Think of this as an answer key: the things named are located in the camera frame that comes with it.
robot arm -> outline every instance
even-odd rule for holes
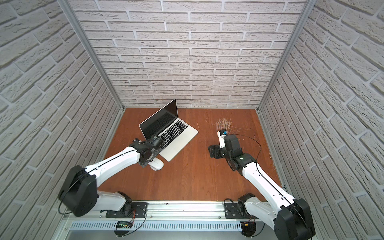
[[[243,153],[238,138],[218,131],[220,145],[208,147],[211,157],[225,158],[233,171],[250,181],[265,197],[265,204],[253,194],[238,199],[238,210],[253,215],[275,230],[279,240],[307,240],[315,235],[310,207],[303,199],[296,200],[277,185],[251,155]]]
[[[59,192],[59,200],[77,217],[91,210],[130,210],[132,200],[126,194],[97,191],[97,188],[114,174],[136,163],[142,167],[150,165],[153,170],[161,169],[164,163],[156,158],[162,150],[161,143],[162,139],[157,136],[144,142],[135,139],[129,147],[101,162],[85,168],[74,166]]]

brick wall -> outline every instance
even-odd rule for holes
[[[256,108],[305,0],[71,0],[123,104]]]
[[[318,0],[261,109],[320,239],[384,236],[383,7]]]
[[[116,115],[56,1],[0,1],[1,239],[51,239],[63,179],[96,160]]]

black cable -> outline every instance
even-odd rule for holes
[[[252,237],[255,237],[255,236],[259,235],[260,233],[262,233],[262,231],[264,230],[264,227],[265,227],[265,223],[264,223],[264,225],[263,225],[263,227],[262,227],[262,230],[261,230],[258,234],[253,235]]]
[[[133,230],[132,232],[129,232],[129,233],[124,234],[124,235],[116,235],[116,236],[118,236],[118,237],[125,237],[125,236],[128,236],[129,234],[132,234],[132,233],[136,232],[139,228],[141,228],[141,226],[143,226],[145,220],[147,220],[147,212],[144,211],[144,209],[141,209],[141,210],[143,210],[143,212],[145,213],[145,218],[144,218],[143,223],[142,223],[138,228],[136,228],[135,230]]]
[[[136,149],[135,149],[135,150],[128,151],[128,152],[125,152],[125,153],[123,153],[123,154],[129,153],[129,152],[133,152],[133,151],[136,151]],[[61,207],[61,204],[63,203],[63,200],[64,200],[65,196],[67,195],[67,193],[71,190],[71,188],[72,188],[72,187],[73,187],[73,186],[74,186],[80,179],[82,179],[85,175],[89,174],[89,173],[92,172],[93,170],[95,170],[95,169],[97,169],[97,168],[103,166],[104,164],[106,164],[106,163],[108,163],[108,162],[110,162],[110,161],[112,161],[112,160],[114,160],[114,159],[116,159],[116,158],[122,156],[123,154],[120,154],[120,155],[118,155],[117,157],[114,157],[114,158],[112,158],[111,160],[106,161],[105,163],[103,163],[103,164],[97,166],[96,168],[90,170],[89,172],[86,172],[86,173],[84,173],[83,175],[81,175],[81,176],[80,176],[80,177],[79,177],[79,178],[78,178],[78,179],[77,179],[77,180],[76,180],[76,181],[75,181],[75,182],[68,188],[68,190],[65,192],[64,196],[62,197],[62,199],[61,199],[61,201],[60,201],[60,204],[59,204],[59,208],[58,208],[58,212],[59,212],[59,214],[61,214],[61,215],[66,215],[66,214],[71,214],[71,213],[72,213],[72,212],[65,212],[65,213],[62,213],[62,212],[60,212],[60,207]]]
[[[241,134],[234,134],[234,135],[240,135],[240,136],[243,136],[243,137],[248,137],[248,136],[246,136],[246,135],[241,135]],[[253,139],[253,138],[251,138],[251,137],[248,137],[248,138],[250,138],[250,139],[252,139],[252,140],[254,140],[255,142],[257,142],[257,144],[259,144],[259,146],[260,146],[260,151],[259,151],[259,153],[257,154],[257,157],[256,157],[256,169],[257,169],[257,171],[259,172],[259,174],[260,174],[260,176],[262,176],[292,207],[293,207],[293,209],[297,212],[297,214],[300,216],[300,218],[303,220],[303,222],[304,222],[304,225],[305,225],[305,227],[311,232],[311,235],[312,235],[312,230],[310,229],[310,228],[308,228],[308,226],[307,226],[307,223],[304,221],[304,218],[302,217],[302,215],[299,213],[299,211],[295,208],[295,206],[290,202],[290,201],[288,201],[288,199],[283,195],[283,194],[281,194],[281,192],[279,191],[279,190],[277,190],[276,188],[275,188],[275,186],[273,186],[272,185],[272,183],[270,183],[261,173],[260,173],[260,170],[259,170],[259,168],[257,167],[257,159],[258,159],[258,157],[259,157],[259,154],[260,154],[260,152],[262,151],[262,146],[260,145],[260,143],[258,142],[258,141],[256,141],[255,139]]]

silver laptop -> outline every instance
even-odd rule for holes
[[[199,132],[177,115],[176,99],[139,125],[145,139],[157,135],[163,139],[160,155],[168,162]]]

mounting plate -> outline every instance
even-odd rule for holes
[[[237,208],[237,203],[224,203],[225,209],[225,218],[226,219],[250,219],[251,215],[246,214],[244,216],[240,215],[240,211]]]
[[[147,210],[148,203],[147,202],[133,202],[132,209],[136,210],[135,218],[145,218],[145,212]],[[106,218],[132,218],[133,211],[128,215],[124,215],[124,211],[111,211],[108,210],[105,215]]]

